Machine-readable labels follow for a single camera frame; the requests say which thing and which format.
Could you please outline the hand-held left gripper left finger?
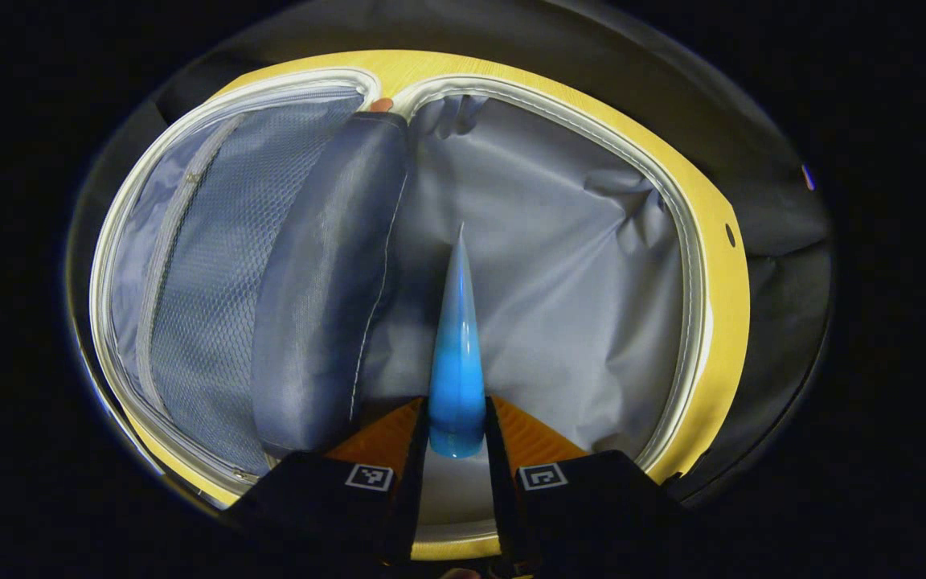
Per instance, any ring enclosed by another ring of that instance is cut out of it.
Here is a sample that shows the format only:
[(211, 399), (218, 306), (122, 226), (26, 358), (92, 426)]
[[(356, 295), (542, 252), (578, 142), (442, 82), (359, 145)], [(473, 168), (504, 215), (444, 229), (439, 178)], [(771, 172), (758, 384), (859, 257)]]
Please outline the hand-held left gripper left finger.
[(227, 522), (310, 563), (408, 563), (428, 433), (427, 399), (412, 398), (331, 450), (290, 452), (228, 507)]

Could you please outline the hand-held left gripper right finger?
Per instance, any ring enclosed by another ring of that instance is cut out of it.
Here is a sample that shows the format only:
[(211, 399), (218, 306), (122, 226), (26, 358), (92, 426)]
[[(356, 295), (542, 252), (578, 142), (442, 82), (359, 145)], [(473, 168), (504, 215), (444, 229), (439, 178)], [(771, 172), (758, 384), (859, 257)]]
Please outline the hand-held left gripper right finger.
[(494, 513), (512, 569), (696, 569), (690, 513), (619, 450), (588, 452), (486, 399)]

